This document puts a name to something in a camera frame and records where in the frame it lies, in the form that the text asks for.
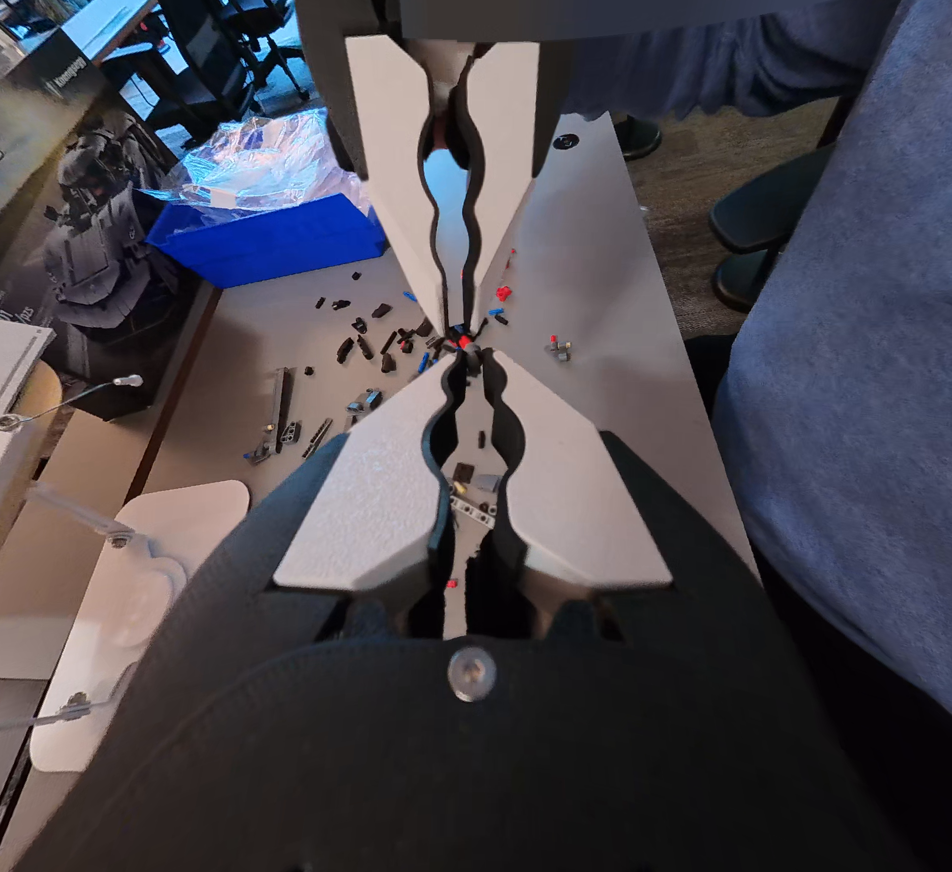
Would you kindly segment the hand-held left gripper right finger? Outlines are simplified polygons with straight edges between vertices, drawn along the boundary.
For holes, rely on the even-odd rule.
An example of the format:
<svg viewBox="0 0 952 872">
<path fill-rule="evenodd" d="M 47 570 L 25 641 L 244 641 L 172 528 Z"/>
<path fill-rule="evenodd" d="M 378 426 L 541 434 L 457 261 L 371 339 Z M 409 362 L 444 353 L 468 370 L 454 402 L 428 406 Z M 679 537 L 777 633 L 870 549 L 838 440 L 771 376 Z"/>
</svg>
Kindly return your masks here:
<svg viewBox="0 0 952 872">
<path fill-rule="evenodd" d="M 541 636 L 565 604 L 671 588 L 673 576 L 597 427 L 500 350 L 483 352 L 505 463 L 493 530 Z"/>
</svg>

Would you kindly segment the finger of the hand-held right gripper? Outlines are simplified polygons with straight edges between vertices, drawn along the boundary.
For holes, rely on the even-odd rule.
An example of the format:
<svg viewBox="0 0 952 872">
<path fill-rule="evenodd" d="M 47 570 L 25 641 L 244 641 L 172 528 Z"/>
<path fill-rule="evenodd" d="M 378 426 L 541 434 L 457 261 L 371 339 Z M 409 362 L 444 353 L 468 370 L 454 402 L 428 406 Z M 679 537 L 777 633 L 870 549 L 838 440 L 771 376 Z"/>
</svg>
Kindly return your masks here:
<svg viewBox="0 0 952 872">
<path fill-rule="evenodd" d="M 435 251 L 439 212 L 422 168 L 430 79 L 386 34 L 345 43 L 371 204 L 425 317 L 445 334 L 446 274 Z"/>
<path fill-rule="evenodd" d="M 470 155 L 462 217 L 469 239 L 461 279 L 464 322 L 491 305 L 503 245 L 534 178 L 540 45 L 497 43 L 461 77 L 461 133 Z"/>
</svg>

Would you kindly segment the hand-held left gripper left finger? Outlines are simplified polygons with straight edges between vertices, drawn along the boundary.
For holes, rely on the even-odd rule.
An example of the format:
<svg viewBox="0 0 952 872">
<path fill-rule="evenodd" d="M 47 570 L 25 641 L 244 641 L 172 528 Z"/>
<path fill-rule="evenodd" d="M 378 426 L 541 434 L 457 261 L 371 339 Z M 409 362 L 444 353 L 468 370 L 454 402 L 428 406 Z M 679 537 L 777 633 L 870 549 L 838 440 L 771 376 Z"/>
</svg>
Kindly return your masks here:
<svg viewBox="0 0 952 872">
<path fill-rule="evenodd" d="M 383 604 L 398 630 L 442 638 L 454 562 L 450 488 L 467 359 L 447 356 L 358 423 L 274 570 L 274 585 Z"/>
</svg>

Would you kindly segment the long dark grey lego beam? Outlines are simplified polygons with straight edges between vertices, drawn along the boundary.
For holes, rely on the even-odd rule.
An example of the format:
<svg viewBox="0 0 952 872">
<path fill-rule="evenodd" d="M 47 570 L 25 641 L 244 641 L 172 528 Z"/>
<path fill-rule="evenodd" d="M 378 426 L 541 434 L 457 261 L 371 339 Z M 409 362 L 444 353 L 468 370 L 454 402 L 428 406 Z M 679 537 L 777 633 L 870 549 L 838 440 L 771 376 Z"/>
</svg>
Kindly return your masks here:
<svg viewBox="0 0 952 872">
<path fill-rule="evenodd" d="M 284 446 L 284 434 L 291 422 L 291 404 L 294 387 L 294 368 L 280 367 L 276 372 L 276 384 L 281 384 L 281 399 L 275 421 L 273 433 L 273 450 L 275 454 L 280 454 Z"/>
</svg>

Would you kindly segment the person's right forearm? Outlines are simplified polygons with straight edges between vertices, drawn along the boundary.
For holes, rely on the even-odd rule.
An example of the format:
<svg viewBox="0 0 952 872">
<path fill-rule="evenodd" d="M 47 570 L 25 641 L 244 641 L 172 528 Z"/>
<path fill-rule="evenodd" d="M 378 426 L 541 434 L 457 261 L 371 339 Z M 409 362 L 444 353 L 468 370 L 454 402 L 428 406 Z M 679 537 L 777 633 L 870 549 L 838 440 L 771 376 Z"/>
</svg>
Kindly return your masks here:
<svg viewBox="0 0 952 872">
<path fill-rule="evenodd" d="M 748 117 L 858 93 L 900 0 L 830 0 L 574 46 L 562 115 Z"/>
</svg>

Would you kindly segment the pile of small lego pins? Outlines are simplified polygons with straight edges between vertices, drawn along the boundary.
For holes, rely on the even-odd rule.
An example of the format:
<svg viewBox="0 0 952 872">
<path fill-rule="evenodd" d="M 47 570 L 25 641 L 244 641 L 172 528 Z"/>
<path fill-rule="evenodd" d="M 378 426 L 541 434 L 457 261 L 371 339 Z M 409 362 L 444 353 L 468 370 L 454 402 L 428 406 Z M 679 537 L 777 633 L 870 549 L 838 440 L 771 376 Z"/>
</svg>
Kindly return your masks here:
<svg viewBox="0 0 952 872">
<path fill-rule="evenodd" d="M 415 370 L 415 375 L 423 374 L 431 366 L 435 366 L 441 357 L 459 355 L 456 346 L 456 340 L 460 334 L 467 334 L 479 347 L 479 338 L 489 323 L 487 317 L 483 318 L 476 331 L 465 332 L 462 325 L 450 328 L 449 336 L 434 338 L 426 345 L 426 353 L 422 356 L 419 365 Z"/>
</svg>

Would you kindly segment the Lego Technic box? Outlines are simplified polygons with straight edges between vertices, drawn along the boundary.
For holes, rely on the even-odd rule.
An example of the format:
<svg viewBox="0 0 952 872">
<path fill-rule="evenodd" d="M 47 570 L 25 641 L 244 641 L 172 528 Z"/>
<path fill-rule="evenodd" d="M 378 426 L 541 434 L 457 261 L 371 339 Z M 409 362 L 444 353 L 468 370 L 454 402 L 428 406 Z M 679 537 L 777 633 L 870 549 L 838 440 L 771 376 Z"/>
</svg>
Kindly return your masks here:
<svg viewBox="0 0 952 872">
<path fill-rule="evenodd" d="M 203 281 L 148 238 L 165 144 L 61 30 L 2 76 L 1 318 L 111 422 L 152 406 Z"/>
</svg>

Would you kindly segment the black office chair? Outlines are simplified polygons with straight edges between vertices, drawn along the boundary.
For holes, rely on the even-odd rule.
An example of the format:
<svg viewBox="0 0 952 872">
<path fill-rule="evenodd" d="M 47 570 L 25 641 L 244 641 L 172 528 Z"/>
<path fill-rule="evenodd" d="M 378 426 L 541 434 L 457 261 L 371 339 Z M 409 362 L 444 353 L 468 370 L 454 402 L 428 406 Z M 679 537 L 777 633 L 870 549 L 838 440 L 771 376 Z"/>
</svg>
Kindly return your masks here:
<svg viewBox="0 0 952 872">
<path fill-rule="evenodd" d="M 211 0 L 157 0 L 174 44 L 186 68 L 160 82 L 165 127 L 184 126 L 193 139 L 205 140 L 230 117 L 225 99 L 235 68 L 235 57 L 220 30 Z"/>
<path fill-rule="evenodd" d="M 254 67 L 256 88 L 263 88 L 270 74 L 280 68 L 299 98 L 307 102 L 310 95 L 299 85 L 289 65 L 291 58 L 303 60 L 303 51 L 299 47 L 279 46 L 273 39 L 274 33 L 289 24 L 293 11 L 293 0 L 228 0 L 226 23 L 247 39 L 253 53 L 259 51 L 261 41 L 268 45 L 267 55 Z"/>
</svg>

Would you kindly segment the person's black shoe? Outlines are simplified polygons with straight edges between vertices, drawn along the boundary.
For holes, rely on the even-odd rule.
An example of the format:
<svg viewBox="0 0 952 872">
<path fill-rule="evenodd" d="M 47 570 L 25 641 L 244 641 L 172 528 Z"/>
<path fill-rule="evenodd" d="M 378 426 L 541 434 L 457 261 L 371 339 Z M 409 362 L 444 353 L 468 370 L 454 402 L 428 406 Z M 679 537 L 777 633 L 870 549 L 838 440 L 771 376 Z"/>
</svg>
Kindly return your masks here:
<svg viewBox="0 0 952 872">
<path fill-rule="evenodd" d="M 653 121 L 627 116 L 613 128 L 625 162 L 641 160 L 660 147 L 662 132 Z"/>
</svg>

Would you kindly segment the clear plastic bags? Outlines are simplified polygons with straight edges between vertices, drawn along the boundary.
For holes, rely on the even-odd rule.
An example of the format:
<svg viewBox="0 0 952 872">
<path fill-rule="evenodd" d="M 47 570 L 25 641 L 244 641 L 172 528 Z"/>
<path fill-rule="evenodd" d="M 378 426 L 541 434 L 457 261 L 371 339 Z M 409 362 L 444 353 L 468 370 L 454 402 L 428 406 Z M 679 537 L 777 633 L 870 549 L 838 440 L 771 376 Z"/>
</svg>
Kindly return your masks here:
<svg viewBox="0 0 952 872">
<path fill-rule="evenodd" d="M 207 224 L 290 210 L 333 196 L 348 199 L 368 218 L 373 215 L 357 174 L 338 164 L 323 107 L 225 123 L 144 193 L 197 211 Z"/>
</svg>

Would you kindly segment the blue plastic bin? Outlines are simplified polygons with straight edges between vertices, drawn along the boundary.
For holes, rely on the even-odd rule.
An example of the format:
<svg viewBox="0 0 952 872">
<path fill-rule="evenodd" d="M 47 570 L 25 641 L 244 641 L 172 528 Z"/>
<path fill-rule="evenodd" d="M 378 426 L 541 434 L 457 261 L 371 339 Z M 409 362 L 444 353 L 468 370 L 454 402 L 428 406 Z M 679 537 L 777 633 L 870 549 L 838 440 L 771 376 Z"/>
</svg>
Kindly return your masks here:
<svg viewBox="0 0 952 872">
<path fill-rule="evenodd" d="M 342 194 L 266 212 L 168 204 L 148 243 L 221 290 L 373 259 L 387 238 Z"/>
</svg>

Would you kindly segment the white desk stand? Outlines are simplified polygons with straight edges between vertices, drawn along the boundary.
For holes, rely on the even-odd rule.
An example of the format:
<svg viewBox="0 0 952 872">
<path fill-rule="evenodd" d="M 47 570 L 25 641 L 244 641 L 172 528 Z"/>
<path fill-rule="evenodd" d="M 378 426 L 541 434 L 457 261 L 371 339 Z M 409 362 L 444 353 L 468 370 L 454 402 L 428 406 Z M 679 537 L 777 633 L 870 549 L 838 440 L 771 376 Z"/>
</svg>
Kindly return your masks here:
<svg viewBox="0 0 952 872">
<path fill-rule="evenodd" d="M 243 483 L 140 495 L 103 516 L 36 483 L 30 499 L 59 509 L 104 544 L 39 713 L 2 721 L 30 730 L 30 761 L 44 773 L 81 773 L 100 747 L 149 643 L 212 550 L 247 513 Z"/>
</svg>

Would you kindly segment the person's blue clothed torso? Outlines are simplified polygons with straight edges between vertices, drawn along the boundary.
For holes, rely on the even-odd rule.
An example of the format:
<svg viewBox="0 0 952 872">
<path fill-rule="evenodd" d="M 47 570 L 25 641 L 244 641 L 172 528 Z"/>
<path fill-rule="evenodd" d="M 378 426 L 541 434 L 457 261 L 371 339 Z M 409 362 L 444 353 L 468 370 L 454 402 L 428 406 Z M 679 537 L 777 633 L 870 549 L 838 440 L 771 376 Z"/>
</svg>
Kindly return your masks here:
<svg viewBox="0 0 952 872">
<path fill-rule="evenodd" d="M 780 577 L 950 710 L 951 0 L 901 0 L 713 427 Z"/>
</svg>

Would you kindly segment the open instruction booklet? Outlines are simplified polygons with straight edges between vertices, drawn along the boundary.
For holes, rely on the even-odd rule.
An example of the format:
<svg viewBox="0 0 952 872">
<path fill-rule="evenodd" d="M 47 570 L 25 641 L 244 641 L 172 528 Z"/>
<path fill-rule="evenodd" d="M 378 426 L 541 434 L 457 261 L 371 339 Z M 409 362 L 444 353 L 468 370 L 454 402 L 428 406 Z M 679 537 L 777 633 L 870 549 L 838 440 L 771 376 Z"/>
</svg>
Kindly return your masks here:
<svg viewBox="0 0 952 872">
<path fill-rule="evenodd" d="M 1 414 L 11 409 L 55 331 L 1 320 Z"/>
</svg>

